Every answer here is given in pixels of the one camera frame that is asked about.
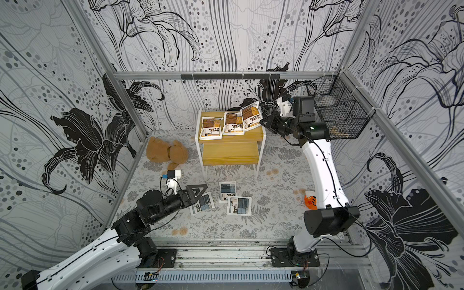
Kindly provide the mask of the brown coffee bag front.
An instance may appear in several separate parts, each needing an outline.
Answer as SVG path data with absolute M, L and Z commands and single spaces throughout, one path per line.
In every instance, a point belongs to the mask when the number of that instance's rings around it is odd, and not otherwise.
M 224 114 L 224 125 L 222 127 L 224 136 L 244 135 L 244 124 L 240 112 L 226 112 Z

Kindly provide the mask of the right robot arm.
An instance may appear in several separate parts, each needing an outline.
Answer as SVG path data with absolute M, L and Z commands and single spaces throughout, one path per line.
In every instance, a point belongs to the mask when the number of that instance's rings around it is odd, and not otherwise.
M 279 110 L 269 113 L 261 125 L 282 137 L 292 135 L 304 153 L 315 186 L 316 208 L 304 213 L 304 229 L 290 241 L 298 254 L 310 253 L 323 239 L 345 232 L 358 219 L 358 207 L 349 204 L 339 182 L 331 152 L 331 134 L 315 116 L 311 96 L 280 97 Z

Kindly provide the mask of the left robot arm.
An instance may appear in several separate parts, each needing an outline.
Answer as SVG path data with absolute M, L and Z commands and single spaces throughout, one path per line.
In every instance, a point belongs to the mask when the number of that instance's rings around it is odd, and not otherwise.
M 90 290 L 115 275 L 135 269 L 141 262 L 154 263 L 158 250 L 148 234 L 155 224 L 175 216 L 199 201 L 206 184 L 187 185 L 164 196 L 149 190 L 136 207 L 116 220 L 101 236 L 57 265 L 30 270 L 21 277 L 23 290 Z

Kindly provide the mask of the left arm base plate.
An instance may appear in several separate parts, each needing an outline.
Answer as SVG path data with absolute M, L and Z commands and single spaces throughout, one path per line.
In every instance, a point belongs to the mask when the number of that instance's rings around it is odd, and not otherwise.
M 177 252 L 174 248 L 158 249 L 143 257 L 138 268 L 174 268 Z

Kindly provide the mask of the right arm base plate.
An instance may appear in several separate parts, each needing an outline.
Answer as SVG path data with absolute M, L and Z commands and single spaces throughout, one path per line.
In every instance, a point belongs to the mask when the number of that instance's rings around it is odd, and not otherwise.
M 272 266 L 275 268 L 316 268 L 320 266 L 317 250 L 313 250 L 308 253 L 300 253 L 287 248 L 277 248 L 272 246 L 268 249 L 268 256 L 271 259 Z

